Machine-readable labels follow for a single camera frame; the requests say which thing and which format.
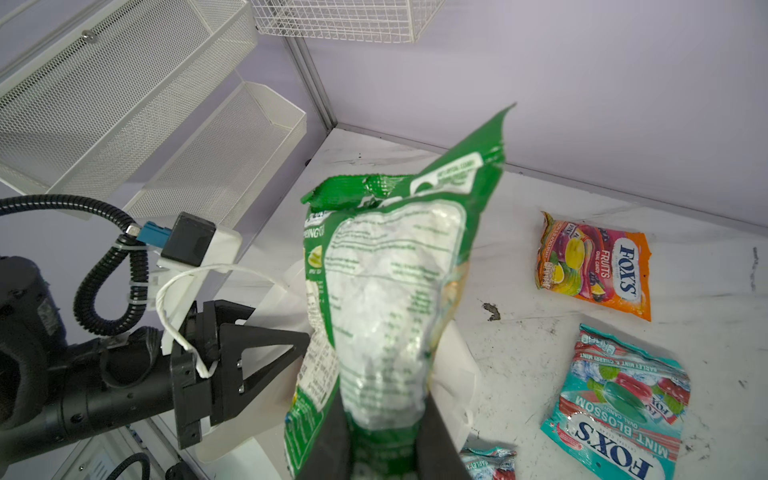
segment lemon illustration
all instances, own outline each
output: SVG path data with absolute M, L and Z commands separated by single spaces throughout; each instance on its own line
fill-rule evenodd
M 574 270 L 579 270 L 584 263 L 584 242 L 571 238 L 565 247 L 565 264 Z
M 306 261 L 314 268 L 323 268 L 323 246 L 318 245 L 313 248 L 310 252 L 310 257 Z
M 565 272 L 563 271 L 563 267 L 558 264 L 554 268 L 554 273 L 552 274 L 552 283 L 560 283 L 563 280 L 565 280 Z

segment tabletop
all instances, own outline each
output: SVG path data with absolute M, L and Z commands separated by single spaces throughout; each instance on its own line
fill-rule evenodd
M 333 175 L 414 174 L 437 154 L 339 129 L 241 264 L 281 275 L 302 256 L 300 198 Z M 542 211 L 646 233 L 653 322 L 537 290 Z M 691 380 L 675 478 L 762 478 L 768 468 L 768 238 L 507 172 L 483 213 L 455 320 L 482 372 L 469 442 L 513 445 L 519 478 L 592 479 L 539 430 L 586 322 L 672 352 Z M 218 298 L 258 305 L 271 285 L 233 273 Z M 489 321 L 490 303 L 500 319 Z

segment candy bag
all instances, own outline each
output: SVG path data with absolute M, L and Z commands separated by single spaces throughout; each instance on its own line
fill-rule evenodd
M 354 476 L 413 476 L 432 358 L 461 299 L 480 213 L 503 173 L 506 111 L 416 175 L 332 177 L 307 194 L 315 332 L 286 416 L 292 474 L 335 395 Z
M 462 449 L 458 456 L 472 480 L 515 480 L 515 453 L 511 450 Z
M 536 286 L 650 322 L 645 235 L 554 220 L 544 212 Z
M 604 480 L 671 480 L 689 400 L 679 363 L 582 324 L 541 430 Z

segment orange candy bag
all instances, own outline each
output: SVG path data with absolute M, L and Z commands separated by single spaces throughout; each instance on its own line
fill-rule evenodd
M 536 286 L 650 322 L 645 235 L 555 220 L 544 212 Z

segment white wire basket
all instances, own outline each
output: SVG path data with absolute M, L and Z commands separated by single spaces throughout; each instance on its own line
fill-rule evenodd
M 413 43 L 445 0 L 251 0 L 259 32 L 283 37 Z
M 0 180 L 101 200 L 256 46 L 247 0 L 116 0 L 0 84 Z
M 234 228 L 306 133 L 306 114 L 243 82 L 125 207 L 172 227 L 182 211 Z

